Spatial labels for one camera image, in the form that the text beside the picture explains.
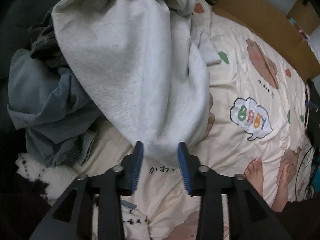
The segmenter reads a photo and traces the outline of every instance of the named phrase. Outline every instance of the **cloud-shaped speech bubble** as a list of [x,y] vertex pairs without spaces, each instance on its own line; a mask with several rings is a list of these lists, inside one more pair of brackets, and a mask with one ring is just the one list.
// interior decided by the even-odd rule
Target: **cloud-shaped speech bubble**
[[249,141],[263,138],[272,132],[268,112],[262,106],[258,106],[253,98],[237,98],[230,109],[230,119],[246,133],[251,134],[247,138]]

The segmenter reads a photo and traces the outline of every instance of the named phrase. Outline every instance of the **printed bedding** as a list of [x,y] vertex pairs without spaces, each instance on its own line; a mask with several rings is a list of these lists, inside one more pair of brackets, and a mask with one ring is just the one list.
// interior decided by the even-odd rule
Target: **printed bedding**
[[[194,13],[195,23],[209,35],[222,62],[208,67],[215,123],[208,138],[190,152],[203,165],[226,176],[243,173],[252,159],[261,158],[263,197],[271,205],[285,150],[298,152],[299,166],[309,149],[305,135],[305,84],[261,38],[246,27],[215,15],[204,0],[196,2],[201,3],[204,12]],[[85,165],[74,167],[89,176],[104,173],[133,149],[108,120],[98,123],[92,156]],[[310,175],[312,155],[310,151],[299,172],[299,200]],[[295,177],[289,185],[290,201],[296,200],[294,184]],[[195,239],[200,198],[187,195],[179,167],[168,167],[146,156],[135,195],[124,199],[147,216],[152,239],[178,239],[175,235],[183,240]],[[226,212],[224,222],[228,226]]]

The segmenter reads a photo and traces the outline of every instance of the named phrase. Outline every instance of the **black cable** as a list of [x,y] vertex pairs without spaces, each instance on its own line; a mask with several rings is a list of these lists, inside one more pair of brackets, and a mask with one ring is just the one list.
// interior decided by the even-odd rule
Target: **black cable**
[[300,171],[300,168],[301,168],[301,166],[302,166],[302,163],[303,163],[304,158],[307,156],[307,154],[310,152],[310,150],[311,150],[312,148],[313,148],[313,147],[311,146],[311,147],[309,148],[309,150],[306,152],[306,154],[304,155],[304,157],[302,158],[302,161],[301,161],[301,163],[300,163],[300,166],[299,166],[299,169],[298,169],[298,172],[297,172],[296,183],[295,183],[295,186],[294,186],[294,193],[295,193],[295,195],[296,195],[296,201],[298,201],[298,197],[297,197],[297,180],[298,180],[299,171]]

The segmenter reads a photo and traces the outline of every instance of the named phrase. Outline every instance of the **silver bolt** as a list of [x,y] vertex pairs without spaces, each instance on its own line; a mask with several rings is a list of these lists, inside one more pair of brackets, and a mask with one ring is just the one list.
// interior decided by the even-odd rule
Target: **silver bolt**
[[115,172],[120,172],[120,171],[123,170],[123,167],[122,167],[121,165],[116,165],[116,166],[114,166],[112,169],[113,169],[113,171],[115,171]]
[[79,174],[78,177],[77,177],[77,180],[84,180],[88,177],[87,174],[83,173],[83,174]]
[[235,174],[235,178],[236,178],[236,180],[244,180],[245,179],[244,175],[241,173]]
[[200,172],[208,172],[209,171],[209,168],[204,165],[201,165],[198,169]]

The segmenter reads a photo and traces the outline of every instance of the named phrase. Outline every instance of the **brown cardboard flap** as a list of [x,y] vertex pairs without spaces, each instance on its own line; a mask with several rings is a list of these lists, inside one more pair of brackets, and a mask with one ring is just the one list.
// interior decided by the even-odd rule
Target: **brown cardboard flap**
[[253,30],[278,51],[304,81],[320,74],[320,65],[308,44],[267,1],[217,0],[214,12]]

